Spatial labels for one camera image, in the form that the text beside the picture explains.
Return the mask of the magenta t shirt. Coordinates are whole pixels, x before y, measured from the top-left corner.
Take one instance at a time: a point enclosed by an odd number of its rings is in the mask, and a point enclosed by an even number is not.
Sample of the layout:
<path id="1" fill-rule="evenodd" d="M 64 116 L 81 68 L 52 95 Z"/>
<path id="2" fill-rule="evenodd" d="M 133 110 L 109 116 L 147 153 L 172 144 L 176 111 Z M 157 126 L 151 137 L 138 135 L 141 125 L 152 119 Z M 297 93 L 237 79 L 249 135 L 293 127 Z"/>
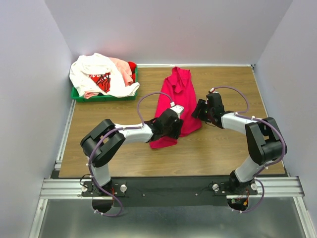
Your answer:
<path id="1" fill-rule="evenodd" d="M 180 119 L 183 120 L 181 137 L 202 127 L 202 122 L 192 117 L 197 100 L 190 70 L 174 67 L 171 75 L 164 80 L 161 92 L 163 94 L 158 99 L 156 117 L 159 117 L 166 109 L 175 109 Z"/>

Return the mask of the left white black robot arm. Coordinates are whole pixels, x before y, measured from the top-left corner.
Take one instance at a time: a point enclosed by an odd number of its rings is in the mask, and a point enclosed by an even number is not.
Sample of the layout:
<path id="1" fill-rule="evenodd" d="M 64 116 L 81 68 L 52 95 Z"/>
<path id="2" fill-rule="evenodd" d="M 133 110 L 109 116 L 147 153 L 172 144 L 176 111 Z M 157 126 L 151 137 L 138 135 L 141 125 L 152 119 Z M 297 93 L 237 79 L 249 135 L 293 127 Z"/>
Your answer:
<path id="1" fill-rule="evenodd" d="M 88 157 L 93 191 L 99 196 L 110 194 L 111 176 L 109 161 L 119 148 L 129 143 L 149 143 L 164 137 L 178 139 L 181 133 L 185 109 L 175 105 L 166 109 L 159 117 L 140 124 L 114 124 L 110 119 L 103 120 L 80 142 L 84 154 Z"/>

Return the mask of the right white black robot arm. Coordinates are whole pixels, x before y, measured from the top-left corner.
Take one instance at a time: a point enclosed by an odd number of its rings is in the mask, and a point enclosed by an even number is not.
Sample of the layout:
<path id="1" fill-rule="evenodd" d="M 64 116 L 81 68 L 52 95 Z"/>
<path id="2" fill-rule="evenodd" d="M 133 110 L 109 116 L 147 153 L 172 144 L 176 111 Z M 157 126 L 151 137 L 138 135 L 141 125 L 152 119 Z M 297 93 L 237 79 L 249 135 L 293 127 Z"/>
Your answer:
<path id="1" fill-rule="evenodd" d="M 233 194 L 245 190 L 258 174 L 279 163 L 287 153 L 286 142 L 274 118 L 260 119 L 226 111 L 219 93 L 209 93 L 205 100 L 200 99 L 192 117 L 246 136 L 249 155 L 225 183 L 226 189 Z"/>

